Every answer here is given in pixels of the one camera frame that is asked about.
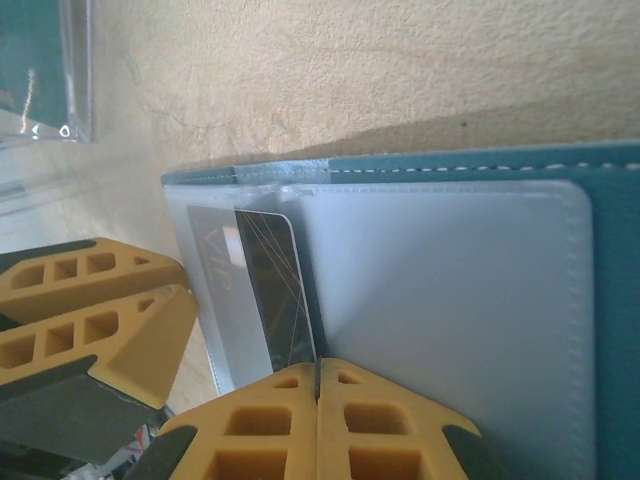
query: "wallet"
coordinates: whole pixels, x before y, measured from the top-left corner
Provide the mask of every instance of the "wallet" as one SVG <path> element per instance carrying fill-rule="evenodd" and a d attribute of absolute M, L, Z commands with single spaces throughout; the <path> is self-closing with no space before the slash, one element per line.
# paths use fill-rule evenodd
<path fill-rule="evenodd" d="M 339 357 L 469 417 L 514 478 L 640 473 L 639 153 L 165 175 L 219 392 Z"/>

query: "beige wall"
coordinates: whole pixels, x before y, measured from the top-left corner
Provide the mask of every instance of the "beige wall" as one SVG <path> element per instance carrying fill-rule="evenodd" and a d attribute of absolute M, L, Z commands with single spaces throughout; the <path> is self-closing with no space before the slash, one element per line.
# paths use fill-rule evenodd
<path fill-rule="evenodd" d="M 180 164 L 640 135 L 638 0 L 96 0 L 95 33 L 96 143 L 11 152 L 55 241 L 177 256 Z"/>

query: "white stitching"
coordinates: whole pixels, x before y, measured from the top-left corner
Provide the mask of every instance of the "white stitching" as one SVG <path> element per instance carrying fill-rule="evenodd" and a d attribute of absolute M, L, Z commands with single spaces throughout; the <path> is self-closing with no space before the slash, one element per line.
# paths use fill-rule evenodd
<path fill-rule="evenodd" d="M 332 169 L 327 169 L 327 168 L 316 168 L 316 169 L 300 169 L 300 172 L 303 173 L 313 173 L 313 172 L 327 172 L 327 173 L 413 173 L 413 172 L 450 172 L 450 171 L 468 171 L 468 172 L 473 172 L 473 171 L 477 171 L 477 172 L 483 172 L 486 170 L 499 170 L 499 171 L 512 171 L 512 170 L 519 170 L 521 172 L 530 172 L 533 170 L 560 170 L 563 168 L 587 168 L 587 169 L 592 169 L 592 170 L 597 170 L 597 169 L 603 169 L 603 170 L 613 170 L 616 168 L 620 168 L 620 169 L 624 169 L 624 170 L 631 170 L 631 171 L 640 171 L 640 163 L 627 163 L 626 165 L 622 165 L 620 167 L 616 167 L 616 165 L 612 164 L 612 163 L 602 163 L 600 165 L 591 165 L 589 163 L 585 163 L 585 162 L 580 162 L 578 164 L 576 164 L 575 166 L 571 166 L 571 165 L 566 165 L 563 163 L 554 163 L 554 164 L 550 164 L 550 165 L 543 165 L 540 167 L 535 167 L 532 165 L 525 165 L 523 167 L 514 167 L 514 166 L 509 166 L 509 165 L 498 165 L 496 167 L 490 167 L 488 165 L 480 165 L 478 167 L 463 167 L 463 166 L 458 166 L 458 167 L 434 167 L 434 168 L 428 168 L 428 167 L 424 167 L 424 168 L 393 168 L 391 170 L 386 170 L 386 169 L 366 169 L 366 170 L 361 170 L 361 169 L 342 169 L 342 170 L 332 170 Z M 258 176 L 263 176 L 264 173 L 262 172 L 247 172 L 247 173 L 241 173 L 241 174 L 237 174 L 237 173 L 232 173 L 229 175 L 211 175 L 211 176 L 206 176 L 206 177 L 195 177 L 195 178 L 187 178 L 187 180 L 197 180 L 198 182 L 202 182 L 205 180 L 220 180 L 223 178 L 242 178 L 242 177 L 258 177 Z"/>
<path fill-rule="evenodd" d="M 584 347 L 584 340 L 580 333 L 576 330 L 584 325 L 581 325 L 578 321 L 580 314 L 582 313 L 581 300 L 583 300 L 584 292 L 581 292 L 579 288 L 579 282 L 577 282 L 577 270 L 581 264 L 576 252 L 580 250 L 580 245 L 576 234 L 576 230 L 579 228 L 579 217 L 576 215 L 576 207 L 568 201 L 566 198 L 557 196 L 565 209 L 566 217 L 564 224 L 566 228 L 565 242 L 566 251 L 565 258 L 567 262 L 566 275 L 566 287 L 569 297 L 569 312 L 568 312 L 568 324 L 569 324 L 569 345 L 567 348 L 568 364 L 569 364 L 569 382 L 571 388 L 574 389 L 573 393 L 569 397 L 569 416 L 571 420 L 570 429 L 570 442 L 571 442 L 571 456 L 572 462 L 570 465 L 570 471 L 573 477 L 580 477 L 583 473 L 584 465 L 584 447 L 585 437 L 581 435 L 583 432 L 578 427 L 580 421 L 583 418 L 585 412 L 584 398 L 580 396 L 580 392 L 584 391 L 584 382 L 588 378 L 587 370 L 585 369 L 586 362 L 584 361 L 584 355 L 580 347 Z"/>

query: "wallet stitching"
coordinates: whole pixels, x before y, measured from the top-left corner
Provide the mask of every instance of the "wallet stitching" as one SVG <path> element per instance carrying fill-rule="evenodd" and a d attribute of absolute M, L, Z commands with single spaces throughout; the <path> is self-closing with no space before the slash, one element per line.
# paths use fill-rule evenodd
<path fill-rule="evenodd" d="M 218 369 L 216 368 L 215 363 L 213 363 L 213 360 L 209 361 L 209 365 L 211 366 L 211 375 L 213 375 L 213 384 L 216 386 L 218 395 L 220 395 L 220 392 L 222 392 L 222 389 L 220 388 L 220 379 L 218 378 Z"/>
<path fill-rule="evenodd" d="M 580 297 L 582 294 L 580 290 L 576 288 L 575 279 L 578 265 L 578 258 L 573 253 L 577 251 L 578 236 L 576 235 L 577 224 L 579 222 L 575 215 L 574 205 L 568 201 L 565 197 L 560 195 L 553 195 L 554 198 L 560 200 L 564 206 L 566 212 L 565 227 L 566 227 L 566 254 L 567 270 L 566 281 L 568 286 L 569 295 L 569 348 L 567 349 L 567 357 L 569 364 L 569 382 L 572 387 L 580 387 L 584 385 L 584 379 L 587 377 L 585 371 L 585 359 L 582 355 L 580 347 L 584 346 L 584 338 L 576 333 L 576 329 L 580 327 L 577 320 L 576 312 L 580 312 Z M 571 441 L 571 470 L 572 476 L 576 478 L 581 477 L 584 472 L 585 456 L 584 452 L 587 445 L 584 444 L 584 436 L 581 436 L 581 420 L 584 417 L 584 398 L 577 395 L 570 395 L 569 397 L 569 415 L 571 418 L 571 432 L 569 438 Z"/>
<path fill-rule="evenodd" d="M 539 170 L 564 170 L 564 169 L 576 169 L 576 170 L 628 170 L 632 172 L 640 172 L 640 163 L 627 163 L 625 165 L 617 166 L 613 163 L 602 163 L 599 165 L 592 165 L 586 162 L 580 162 L 575 165 L 567 165 L 565 163 L 552 163 L 549 165 L 542 166 L 532 166 L 525 165 L 522 167 L 516 167 L 511 165 L 497 165 L 497 166 L 489 166 L 489 165 L 480 165 L 477 167 L 464 167 L 464 166 L 456 166 L 456 167 L 416 167 L 416 168 L 367 168 L 367 169 L 359 169 L 359 168 L 345 168 L 345 169 L 331 169 L 331 168 L 300 168 L 294 169 L 291 172 L 296 174 L 300 173 L 313 173 L 313 172 L 325 172 L 325 173 L 438 173 L 438 172 L 484 172 L 484 171 L 520 171 L 520 172 L 528 172 L 528 171 L 539 171 Z M 243 178 L 243 177 L 263 177 L 265 173 L 263 172 L 243 172 L 243 173 L 231 173 L 226 175 L 208 175 L 205 177 L 193 176 L 188 177 L 187 179 L 190 181 L 204 182 L 207 180 L 219 180 L 223 178 Z"/>

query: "card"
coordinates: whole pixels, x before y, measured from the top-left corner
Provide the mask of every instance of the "card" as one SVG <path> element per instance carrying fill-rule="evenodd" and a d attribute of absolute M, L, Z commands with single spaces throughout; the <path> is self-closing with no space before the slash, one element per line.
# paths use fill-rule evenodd
<path fill-rule="evenodd" d="M 203 332 L 216 332 L 219 336 L 220 344 L 215 347 L 215 354 L 211 354 L 211 366 L 218 388 L 226 392 L 229 385 L 234 388 L 248 385 L 273 371 L 235 212 L 189 205 L 188 214 L 206 280 L 194 282 L 194 289 L 201 314 L 212 317 L 203 326 Z"/>
<path fill-rule="evenodd" d="M 309 311 L 289 220 L 273 213 L 236 210 L 236 221 L 273 371 L 315 361 Z"/>

